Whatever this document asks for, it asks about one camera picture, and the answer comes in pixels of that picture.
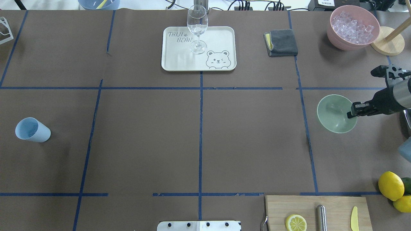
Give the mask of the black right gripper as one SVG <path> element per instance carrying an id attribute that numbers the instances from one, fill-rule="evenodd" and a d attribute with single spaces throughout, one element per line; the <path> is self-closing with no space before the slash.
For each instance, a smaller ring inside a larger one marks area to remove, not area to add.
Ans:
<path id="1" fill-rule="evenodd" d="M 379 114 L 391 115 L 400 111 L 402 111 L 402 105 L 395 100 L 392 89 L 385 88 L 374 94 L 370 104 L 359 101 L 352 103 L 351 110 L 347 112 L 347 118 Z"/>

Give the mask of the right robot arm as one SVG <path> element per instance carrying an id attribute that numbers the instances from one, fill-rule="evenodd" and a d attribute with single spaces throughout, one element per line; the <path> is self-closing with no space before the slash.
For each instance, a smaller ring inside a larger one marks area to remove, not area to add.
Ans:
<path id="1" fill-rule="evenodd" d="M 390 115 L 410 109 L 410 107 L 411 92 L 410 78 L 408 78 L 377 91 L 369 101 L 364 103 L 354 102 L 351 105 L 351 111 L 347 112 L 347 118 L 379 114 Z"/>

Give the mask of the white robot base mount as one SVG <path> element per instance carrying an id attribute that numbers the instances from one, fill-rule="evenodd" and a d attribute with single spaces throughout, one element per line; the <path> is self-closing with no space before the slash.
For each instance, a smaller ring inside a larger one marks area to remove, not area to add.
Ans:
<path id="1" fill-rule="evenodd" d="M 241 231 L 240 221 L 163 221 L 157 225 L 157 231 Z"/>

